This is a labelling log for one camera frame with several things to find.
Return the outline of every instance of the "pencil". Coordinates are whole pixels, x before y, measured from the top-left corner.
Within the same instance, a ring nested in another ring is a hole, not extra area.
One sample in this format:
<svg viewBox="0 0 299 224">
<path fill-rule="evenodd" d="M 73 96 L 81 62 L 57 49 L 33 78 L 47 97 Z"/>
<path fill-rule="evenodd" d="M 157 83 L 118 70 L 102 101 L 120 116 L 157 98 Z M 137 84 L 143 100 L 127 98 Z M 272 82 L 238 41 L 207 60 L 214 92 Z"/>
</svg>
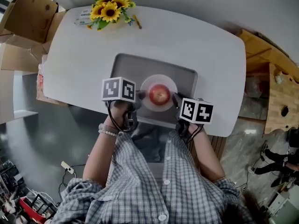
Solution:
<svg viewBox="0 0 299 224">
<path fill-rule="evenodd" d="M 137 22 L 137 25 L 138 25 L 139 29 L 142 29 L 142 26 L 141 26 L 141 24 L 140 24 L 140 22 L 139 22 L 139 20 L 137 19 L 137 17 L 136 17 L 135 14 L 133 15 L 133 18 L 134 18 L 134 20 Z"/>
</svg>

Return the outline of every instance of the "apple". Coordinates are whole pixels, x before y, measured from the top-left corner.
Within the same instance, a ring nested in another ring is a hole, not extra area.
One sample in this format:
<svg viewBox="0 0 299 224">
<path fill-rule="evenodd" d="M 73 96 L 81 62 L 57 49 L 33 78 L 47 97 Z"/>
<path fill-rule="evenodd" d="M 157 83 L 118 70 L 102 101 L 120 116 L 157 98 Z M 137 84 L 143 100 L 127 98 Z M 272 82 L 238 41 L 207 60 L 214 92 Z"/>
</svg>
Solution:
<svg viewBox="0 0 299 224">
<path fill-rule="evenodd" d="M 162 106 L 170 100 L 170 91 L 165 85 L 156 84 L 149 91 L 149 100 L 157 106 Z"/>
</svg>

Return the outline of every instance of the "bracelet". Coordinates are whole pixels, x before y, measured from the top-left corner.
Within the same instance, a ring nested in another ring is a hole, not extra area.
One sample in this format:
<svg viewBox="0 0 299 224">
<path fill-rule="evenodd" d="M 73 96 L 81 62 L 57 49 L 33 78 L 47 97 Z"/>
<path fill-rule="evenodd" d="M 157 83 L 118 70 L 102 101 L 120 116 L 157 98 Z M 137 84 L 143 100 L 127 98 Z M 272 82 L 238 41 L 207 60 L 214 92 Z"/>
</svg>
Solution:
<svg viewBox="0 0 299 224">
<path fill-rule="evenodd" d="M 112 132 L 109 132 L 109 131 L 105 131 L 105 130 L 99 130 L 99 133 L 105 133 L 105 134 L 108 134 L 108 135 L 111 135 L 113 137 L 117 137 L 118 135 L 115 134 L 115 133 L 112 133 Z"/>
<path fill-rule="evenodd" d="M 114 137 L 118 136 L 118 130 L 114 129 L 108 125 L 100 124 L 99 125 L 99 133 L 105 133 Z"/>
</svg>

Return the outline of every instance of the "plaid shirt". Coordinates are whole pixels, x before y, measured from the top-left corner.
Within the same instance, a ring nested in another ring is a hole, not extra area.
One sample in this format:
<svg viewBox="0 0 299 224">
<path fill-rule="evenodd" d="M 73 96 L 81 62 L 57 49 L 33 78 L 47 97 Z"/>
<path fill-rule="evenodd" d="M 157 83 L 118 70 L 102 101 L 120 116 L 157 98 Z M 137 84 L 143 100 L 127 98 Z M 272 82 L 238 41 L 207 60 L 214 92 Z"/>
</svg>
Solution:
<svg viewBox="0 0 299 224">
<path fill-rule="evenodd" d="M 53 223 L 216 224 L 229 208 L 242 223 L 253 223 L 234 183 L 223 178 L 213 184 L 202 177 L 175 131 L 166 143 L 163 181 L 160 189 L 139 149 L 123 134 L 115 144 L 106 187 L 72 179 Z"/>
</svg>

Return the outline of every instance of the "concrete floor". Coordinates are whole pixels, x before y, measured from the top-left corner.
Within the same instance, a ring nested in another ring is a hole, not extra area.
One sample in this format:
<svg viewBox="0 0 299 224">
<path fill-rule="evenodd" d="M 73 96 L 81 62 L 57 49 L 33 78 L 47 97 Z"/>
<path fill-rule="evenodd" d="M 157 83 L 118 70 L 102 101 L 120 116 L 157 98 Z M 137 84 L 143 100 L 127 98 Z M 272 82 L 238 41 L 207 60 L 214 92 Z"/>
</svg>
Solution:
<svg viewBox="0 0 299 224">
<path fill-rule="evenodd" d="M 250 100 L 244 99 L 240 113 L 261 118 L 265 105 L 258 102 L 256 105 L 250 104 Z M 36 75 L 15 76 L 14 105 L 15 109 L 36 111 L 38 115 L 0 125 L 0 157 L 9 158 L 18 167 L 30 189 L 46 192 L 55 202 L 59 202 L 58 186 L 64 175 L 61 161 L 69 165 L 86 162 L 98 136 L 98 125 L 106 115 L 76 106 L 61 107 L 37 101 Z M 262 134 L 263 126 L 238 120 L 227 138 L 221 163 L 227 176 L 237 186 L 246 182 L 247 165 L 253 165 L 259 158 L 264 140 L 268 140 L 273 152 L 287 152 L 282 131 L 265 137 Z M 255 167 L 264 165 L 266 163 L 259 160 Z M 75 168 L 75 171 L 81 177 L 83 167 Z M 72 177 L 68 174 L 65 181 Z M 268 203 L 275 193 L 275 189 L 270 188 L 275 178 L 272 173 L 260 176 L 249 174 L 248 188 L 260 204 Z"/>
<path fill-rule="evenodd" d="M 267 118 L 268 100 L 244 97 L 240 108 L 239 116 L 262 119 Z M 248 165 L 261 168 L 273 161 L 265 155 L 265 162 L 260 159 L 260 151 L 265 140 L 272 152 L 287 154 L 289 145 L 285 141 L 286 133 L 282 130 L 275 130 L 268 135 L 263 135 L 264 125 L 238 119 L 222 154 L 221 164 L 226 175 L 241 186 L 247 180 Z M 279 172 L 272 172 L 263 175 L 248 175 L 248 190 L 255 196 L 260 206 L 267 205 L 275 195 L 277 188 L 271 188 L 272 182 L 277 178 Z"/>
</svg>

